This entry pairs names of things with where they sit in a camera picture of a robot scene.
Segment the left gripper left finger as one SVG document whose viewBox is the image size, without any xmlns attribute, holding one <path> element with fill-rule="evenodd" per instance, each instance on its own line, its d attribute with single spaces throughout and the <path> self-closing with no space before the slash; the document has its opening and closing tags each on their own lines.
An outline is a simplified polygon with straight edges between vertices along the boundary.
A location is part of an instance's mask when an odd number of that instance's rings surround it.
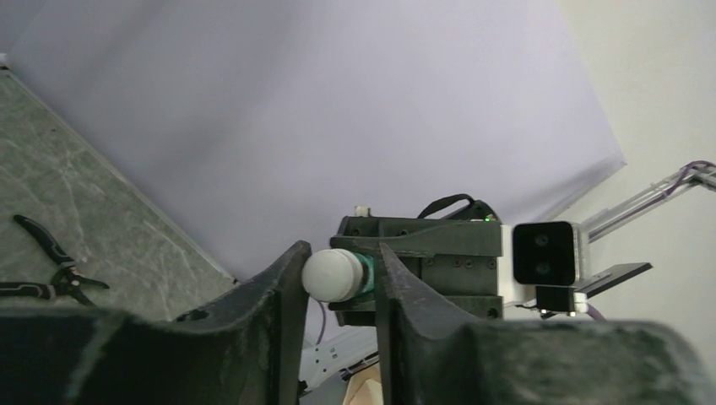
<svg viewBox="0 0 716 405">
<path fill-rule="evenodd" d="M 4 404 L 295 404 L 308 297 L 297 241 L 175 321 L 124 310 L 1 311 Z"/>
</svg>

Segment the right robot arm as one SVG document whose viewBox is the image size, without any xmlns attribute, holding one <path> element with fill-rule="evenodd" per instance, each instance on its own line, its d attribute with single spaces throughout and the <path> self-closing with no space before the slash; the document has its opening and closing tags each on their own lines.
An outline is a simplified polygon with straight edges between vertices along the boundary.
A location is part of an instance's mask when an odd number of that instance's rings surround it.
<svg viewBox="0 0 716 405">
<path fill-rule="evenodd" d="M 373 289 L 380 244 L 387 245 L 420 281 L 480 319 L 502 318 L 499 290 L 505 230 L 495 211 L 467 194 L 444 197 L 415 218 L 378 217 L 358 207 L 342 219 L 326 251 L 306 265 L 304 285 L 342 327 L 337 337 L 319 336 L 303 351 L 300 387 L 309 392 L 330 376 L 344 380 L 379 360 Z"/>
</svg>

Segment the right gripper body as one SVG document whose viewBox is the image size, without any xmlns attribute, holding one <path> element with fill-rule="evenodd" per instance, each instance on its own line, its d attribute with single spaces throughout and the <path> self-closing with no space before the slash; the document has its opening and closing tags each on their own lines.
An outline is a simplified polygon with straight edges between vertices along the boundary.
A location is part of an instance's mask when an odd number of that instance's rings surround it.
<svg viewBox="0 0 716 405">
<path fill-rule="evenodd" d="M 411 273 L 459 308 L 480 319 L 500 319 L 502 221 L 486 202 L 473 198 L 464 207 L 433 218 L 455 202 L 441 198 L 415 218 L 347 216 L 329 245 L 378 259 L 379 246 L 385 244 Z"/>
</svg>

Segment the green glue stick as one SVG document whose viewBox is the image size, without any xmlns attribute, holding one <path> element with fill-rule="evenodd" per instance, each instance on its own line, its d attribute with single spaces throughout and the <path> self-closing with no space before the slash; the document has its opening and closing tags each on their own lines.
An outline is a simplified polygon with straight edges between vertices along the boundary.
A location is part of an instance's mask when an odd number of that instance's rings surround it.
<svg viewBox="0 0 716 405">
<path fill-rule="evenodd" d="M 321 250 L 306 261 L 302 286 L 317 301 L 344 302 L 373 291 L 374 266 L 372 256 L 339 248 Z"/>
</svg>

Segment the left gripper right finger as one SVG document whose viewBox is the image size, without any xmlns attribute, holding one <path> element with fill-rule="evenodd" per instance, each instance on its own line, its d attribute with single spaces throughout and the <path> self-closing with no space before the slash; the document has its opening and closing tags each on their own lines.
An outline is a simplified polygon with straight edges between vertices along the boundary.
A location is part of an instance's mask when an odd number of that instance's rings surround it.
<svg viewBox="0 0 716 405">
<path fill-rule="evenodd" d="M 712 404 L 692 346 L 642 321 L 482 320 L 386 245 L 376 326 L 386 404 Z"/>
</svg>

